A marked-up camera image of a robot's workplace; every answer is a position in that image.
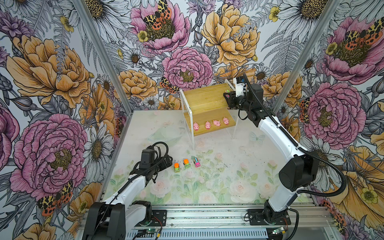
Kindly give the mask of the pink toy truck blue top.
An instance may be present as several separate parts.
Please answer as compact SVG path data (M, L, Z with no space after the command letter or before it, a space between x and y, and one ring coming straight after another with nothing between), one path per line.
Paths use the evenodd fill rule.
M200 161L199 161L198 158L194 158L194 164L195 164L195 167L196 167L196 168L198 168L198 167L201 166Z

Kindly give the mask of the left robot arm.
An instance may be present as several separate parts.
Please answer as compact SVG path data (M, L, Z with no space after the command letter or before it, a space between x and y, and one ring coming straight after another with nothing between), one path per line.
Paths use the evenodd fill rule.
M111 197L91 205L86 218L83 240L124 240L130 231L142 221L152 218L152 204L135 201L150 181L155 182L158 173L171 167L173 158L169 148L165 153L152 145L142 151L141 160L134 165L127 182Z

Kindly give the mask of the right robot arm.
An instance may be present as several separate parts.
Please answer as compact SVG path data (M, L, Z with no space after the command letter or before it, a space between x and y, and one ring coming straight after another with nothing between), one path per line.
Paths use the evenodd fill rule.
M290 205L316 178L319 161L302 148L271 109L264 106L260 85L251 84L247 75L237 77L233 83L235 90L223 94L228 107L245 111L247 119L270 138L285 160L279 172L280 185L277 190L265 202L261 212L249 215L251 221L273 225L288 216Z

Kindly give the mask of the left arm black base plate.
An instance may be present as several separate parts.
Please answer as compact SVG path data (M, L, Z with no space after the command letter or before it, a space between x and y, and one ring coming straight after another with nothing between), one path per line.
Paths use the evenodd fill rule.
M152 210L152 216L147 226L165 227L167 223L167 214L167 210Z

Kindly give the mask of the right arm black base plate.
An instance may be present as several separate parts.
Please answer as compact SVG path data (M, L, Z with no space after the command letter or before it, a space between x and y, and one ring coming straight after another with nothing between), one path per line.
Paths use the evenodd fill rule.
M292 224L287 210L274 212L269 209L248 209L247 215L251 226L289 226Z

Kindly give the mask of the pink toy pig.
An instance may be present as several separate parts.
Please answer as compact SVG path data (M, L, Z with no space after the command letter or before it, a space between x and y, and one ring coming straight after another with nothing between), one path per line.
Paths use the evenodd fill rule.
M207 121L205 123L205 128L206 128L206 130L210 130L211 129L211 123L209 121Z
M198 131L199 128L200 128L199 124L195 122L195 123L193 124L193 129L194 129L195 131Z
M217 121L217 120L213 120L213 124L217 127L220 127L221 126L221 123L220 121Z
M223 118L223 123L224 123L225 125L229 125L230 121L229 121L228 118L224 117L224 118Z

